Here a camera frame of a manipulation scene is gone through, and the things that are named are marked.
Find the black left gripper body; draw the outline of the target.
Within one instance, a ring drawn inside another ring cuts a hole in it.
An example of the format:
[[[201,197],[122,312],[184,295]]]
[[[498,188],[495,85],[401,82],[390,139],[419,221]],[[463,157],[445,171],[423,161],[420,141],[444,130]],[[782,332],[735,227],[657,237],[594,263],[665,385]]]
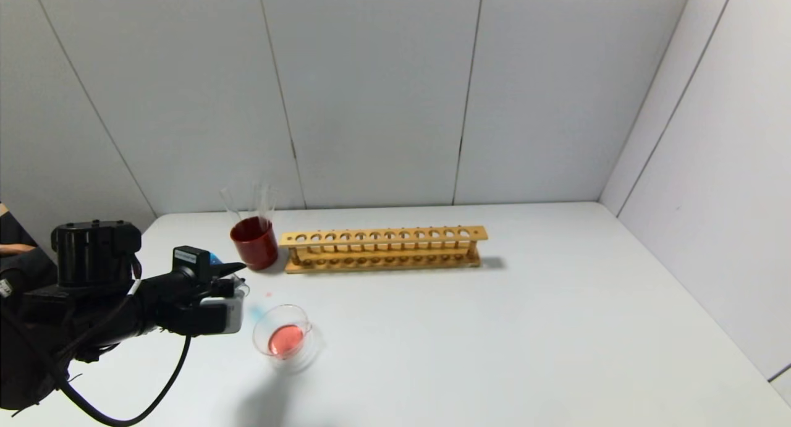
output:
[[[189,304],[210,290],[210,252],[190,246],[175,247],[169,272],[144,279],[139,297],[146,303]]]

